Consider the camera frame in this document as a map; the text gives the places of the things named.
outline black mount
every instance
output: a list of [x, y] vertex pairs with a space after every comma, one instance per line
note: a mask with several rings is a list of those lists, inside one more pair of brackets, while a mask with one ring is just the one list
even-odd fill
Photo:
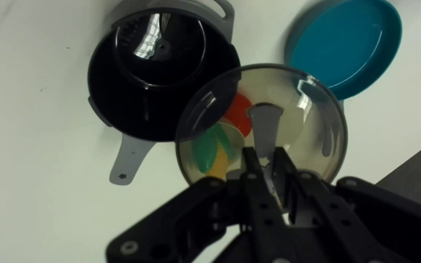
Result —
[[243, 160], [238, 180], [190, 186], [111, 242], [107, 262], [193, 262], [238, 224], [240, 236], [215, 262], [421, 263], [421, 205], [358, 179], [333, 188], [298, 171], [281, 148], [272, 164], [275, 199], [254, 150]]

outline screw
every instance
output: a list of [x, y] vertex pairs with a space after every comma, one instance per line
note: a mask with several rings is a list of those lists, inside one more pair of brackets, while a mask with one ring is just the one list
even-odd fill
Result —
[[218, 220], [221, 217], [221, 208], [219, 204], [212, 204], [210, 211], [209, 211], [209, 217], [212, 220]]
[[248, 180], [257, 180], [256, 174], [248, 174]]
[[355, 180], [346, 180], [344, 185], [345, 185], [345, 186], [358, 186], [358, 183], [357, 183]]
[[272, 263], [289, 263], [289, 261], [279, 258], [279, 259], [275, 259]]
[[311, 174], [301, 174], [301, 179], [310, 180], [310, 179], [311, 179]]
[[221, 226], [219, 226], [219, 224], [212, 224], [212, 230], [213, 230], [213, 231], [219, 231], [219, 230], [221, 230]]
[[134, 255], [136, 252], [139, 250], [139, 245], [136, 242], [126, 242], [123, 246], [121, 246], [121, 253], [124, 256], [132, 256]]
[[218, 186], [221, 186], [221, 182], [218, 182], [218, 180], [212, 180], [212, 182], [209, 182], [209, 186], [212, 186], [212, 188], [218, 188]]

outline teal lid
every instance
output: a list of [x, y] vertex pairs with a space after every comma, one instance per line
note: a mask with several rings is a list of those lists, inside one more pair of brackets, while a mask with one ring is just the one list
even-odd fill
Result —
[[387, 71], [401, 39], [402, 22], [389, 2], [327, 0], [295, 21], [285, 62], [317, 78], [338, 100], [346, 100]]

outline white surface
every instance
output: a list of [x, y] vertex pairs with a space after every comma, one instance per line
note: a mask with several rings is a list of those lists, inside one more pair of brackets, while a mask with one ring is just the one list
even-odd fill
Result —
[[[101, 263], [111, 239], [186, 188], [171, 144], [132, 186], [108, 183], [120, 135], [86, 103], [86, 66], [115, 3], [0, 0], [0, 263]], [[232, 3], [248, 65], [281, 62], [288, 24], [308, 2]], [[346, 103], [341, 176], [377, 182], [421, 150], [421, 2], [393, 3], [403, 46], [374, 88]]]

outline bowl handle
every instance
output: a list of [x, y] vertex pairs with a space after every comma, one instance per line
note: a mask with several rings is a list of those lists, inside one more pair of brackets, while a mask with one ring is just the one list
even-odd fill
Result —
[[118, 157], [110, 173], [110, 182], [117, 186], [130, 185], [153, 145], [155, 142], [123, 135]]
[[222, 18], [209, 6], [196, 2], [196, 0], [123, 0], [107, 18], [105, 24], [111, 30], [117, 28], [123, 20], [127, 17], [148, 11], [148, 9], [174, 9], [184, 12], [189, 17], [193, 17], [199, 21], [206, 22], [208, 25], [218, 30], [228, 43], [231, 43], [235, 11], [228, 3], [228, 0], [215, 0], [224, 11], [225, 17]]

